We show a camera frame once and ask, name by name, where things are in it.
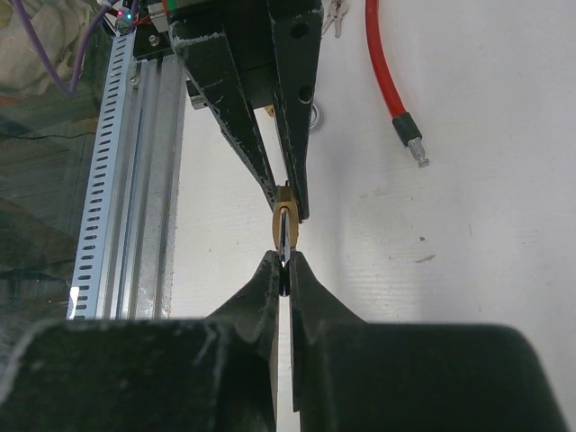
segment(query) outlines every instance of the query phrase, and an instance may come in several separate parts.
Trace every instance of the metal frame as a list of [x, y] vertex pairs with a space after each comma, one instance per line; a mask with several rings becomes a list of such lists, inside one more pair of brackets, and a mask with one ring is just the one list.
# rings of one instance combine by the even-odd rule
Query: metal frame
[[67, 318], [169, 311], [185, 77], [175, 56], [136, 63], [112, 45]]

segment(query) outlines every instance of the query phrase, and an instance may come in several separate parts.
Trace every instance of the metal wire connector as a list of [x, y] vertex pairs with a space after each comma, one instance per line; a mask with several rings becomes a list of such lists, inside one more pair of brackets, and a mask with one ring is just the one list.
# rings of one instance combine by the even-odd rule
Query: metal wire connector
[[410, 149], [412, 156], [418, 161], [418, 166], [420, 168], [430, 165], [430, 159], [426, 157], [424, 146], [422, 146], [422, 139], [411, 139], [408, 141], [408, 148]]

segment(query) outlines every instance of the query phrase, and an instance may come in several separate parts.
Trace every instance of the glass panel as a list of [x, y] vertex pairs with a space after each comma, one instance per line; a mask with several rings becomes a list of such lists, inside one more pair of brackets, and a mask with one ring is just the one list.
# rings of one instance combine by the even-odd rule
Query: glass panel
[[[69, 76], [97, 4], [24, 0], [24, 6], [58, 72]], [[66, 40], [43, 30], [54, 26], [60, 34], [66, 29]], [[76, 95], [68, 97], [0, 0], [0, 375], [31, 324], [66, 316], [111, 46], [103, 23], [88, 45]]]

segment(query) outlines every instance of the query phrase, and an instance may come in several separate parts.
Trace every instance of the small metal object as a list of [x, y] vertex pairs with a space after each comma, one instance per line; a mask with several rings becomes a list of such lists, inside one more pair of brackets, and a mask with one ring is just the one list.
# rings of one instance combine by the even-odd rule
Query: small metal object
[[148, 2], [148, 12], [150, 13], [150, 20], [156, 27], [158, 33], [168, 31], [168, 19], [162, 2], [151, 3]]
[[280, 209], [280, 246], [278, 247], [282, 268], [286, 268], [290, 262], [290, 250], [290, 212], [283, 207]]
[[426, 152], [422, 146], [422, 139], [411, 139], [408, 141], [408, 148], [410, 149], [412, 156], [418, 161], [418, 166], [420, 168], [430, 165], [430, 159], [426, 157]]
[[289, 222], [288, 226], [290, 227], [290, 232], [284, 233], [288, 236], [286, 243], [290, 245], [290, 248], [296, 248], [296, 243], [298, 242], [298, 207], [296, 206], [294, 192], [290, 186], [278, 186], [276, 205], [272, 216], [272, 235], [274, 236], [274, 245], [279, 254], [283, 244], [281, 238], [282, 215], [286, 212], [288, 216], [285, 217], [285, 221]]
[[298, 207], [290, 186], [278, 186], [272, 235], [280, 258], [280, 295], [290, 294], [290, 258], [298, 242]]
[[315, 130], [318, 126], [320, 126], [322, 122], [322, 111], [320, 108], [313, 103], [312, 110], [310, 112], [310, 130]]
[[153, 47], [156, 47], [160, 43], [160, 38], [156, 34], [151, 34], [148, 38], [148, 42], [150, 42], [150, 45]]
[[334, 20], [336, 20], [336, 17], [338, 16], [338, 8], [339, 4], [336, 1], [330, 3], [330, 6], [328, 7], [328, 16], [326, 17], [326, 22], [324, 22], [324, 25], [322, 26], [322, 34], [326, 33], [330, 28], [330, 25], [332, 25]]
[[342, 35], [342, 20], [344, 19], [344, 15], [348, 12], [348, 3], [342, 2], [340, 6], [337, 8], [337, 16], [334, 25], [336, 26], [336, 37], [339, 38]]

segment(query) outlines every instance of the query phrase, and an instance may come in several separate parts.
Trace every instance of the bolt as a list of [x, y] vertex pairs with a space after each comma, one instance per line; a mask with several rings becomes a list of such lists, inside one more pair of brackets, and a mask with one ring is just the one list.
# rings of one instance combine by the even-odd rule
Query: bolt
[[148, 42], [150, 42], [150, 45], [153, 47], [156, 47], [160, 43], [160, 38], [156, 34], [152, 34], [148, 38]]

